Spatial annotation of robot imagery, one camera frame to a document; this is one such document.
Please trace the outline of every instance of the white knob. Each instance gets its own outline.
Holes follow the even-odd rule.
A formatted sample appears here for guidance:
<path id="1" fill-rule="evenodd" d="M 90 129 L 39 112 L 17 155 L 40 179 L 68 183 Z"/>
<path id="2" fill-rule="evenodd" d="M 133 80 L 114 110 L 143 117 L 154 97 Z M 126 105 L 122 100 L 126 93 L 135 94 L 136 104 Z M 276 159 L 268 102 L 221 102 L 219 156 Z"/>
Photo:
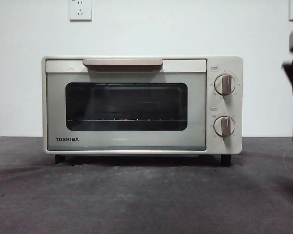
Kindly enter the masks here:
<path id="1" fill-rule="evenodd" d="M 221 137 L 230 137 L 234 132 L 234 122 L 227 116 L 218 118 L 214 123 L 215 132 Z"/>
<path id="2" fill-rule="evenodd" d="M 235 80 L 231 75 L 221 75 L 215 80 L 214 87 L 220 95 L 229 95 L 235 89 Z"/>

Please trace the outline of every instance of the oven door handle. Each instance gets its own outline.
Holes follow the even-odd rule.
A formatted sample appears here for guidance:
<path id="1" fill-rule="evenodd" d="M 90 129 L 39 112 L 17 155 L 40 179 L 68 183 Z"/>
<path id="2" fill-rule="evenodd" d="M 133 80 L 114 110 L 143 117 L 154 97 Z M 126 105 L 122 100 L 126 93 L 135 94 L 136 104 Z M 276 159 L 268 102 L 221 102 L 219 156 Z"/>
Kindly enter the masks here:
<path id="1" fill-rule="evenodd" d="M 163 67 L 162 59 L 90 59 L 83 60 L 83 65 L 96 72 L 153 72 Z"/>

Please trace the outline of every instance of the oven door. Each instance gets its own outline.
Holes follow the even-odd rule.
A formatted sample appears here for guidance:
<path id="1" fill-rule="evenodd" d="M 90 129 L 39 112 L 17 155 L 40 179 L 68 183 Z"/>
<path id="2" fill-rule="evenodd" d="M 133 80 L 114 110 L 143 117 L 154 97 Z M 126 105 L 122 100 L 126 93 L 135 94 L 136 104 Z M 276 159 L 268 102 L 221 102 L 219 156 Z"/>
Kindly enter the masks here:
<path id="1" fill-rule="evenodd" d="M 47 61 L 49 151 L 206 149 L 205 60 L 115 60 Z"/>

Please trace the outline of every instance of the oven foot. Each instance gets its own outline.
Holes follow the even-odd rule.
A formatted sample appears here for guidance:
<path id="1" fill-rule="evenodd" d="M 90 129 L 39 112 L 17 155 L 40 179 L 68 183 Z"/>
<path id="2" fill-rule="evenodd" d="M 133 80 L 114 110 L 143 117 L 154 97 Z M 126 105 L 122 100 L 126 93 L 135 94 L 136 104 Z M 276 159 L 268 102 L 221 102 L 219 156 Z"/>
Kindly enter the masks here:
<path id="1" fill-rule="evenodd" d="M 63 155 L 54 155 L 55 164 L 65 161 L 65 156 Z"/>
<path id="2" fill-rule="evenodd" d="M 220 155 L 220 163 L 222 166 L 229 167 L 231 165 L 231 155 Z"/>

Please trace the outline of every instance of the white wall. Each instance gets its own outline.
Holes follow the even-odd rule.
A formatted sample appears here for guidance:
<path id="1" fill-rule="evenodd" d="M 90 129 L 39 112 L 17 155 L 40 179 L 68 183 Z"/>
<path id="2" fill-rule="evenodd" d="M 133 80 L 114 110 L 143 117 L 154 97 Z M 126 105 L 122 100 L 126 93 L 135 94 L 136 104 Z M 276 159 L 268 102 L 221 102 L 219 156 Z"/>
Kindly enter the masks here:
<path id="1" fill-rule="evenodd" d="M 239 55 L 244 136 L 291 136 L 288 0 L 0 0 L 0 136 L 41 136 L 46 55 Z"/>

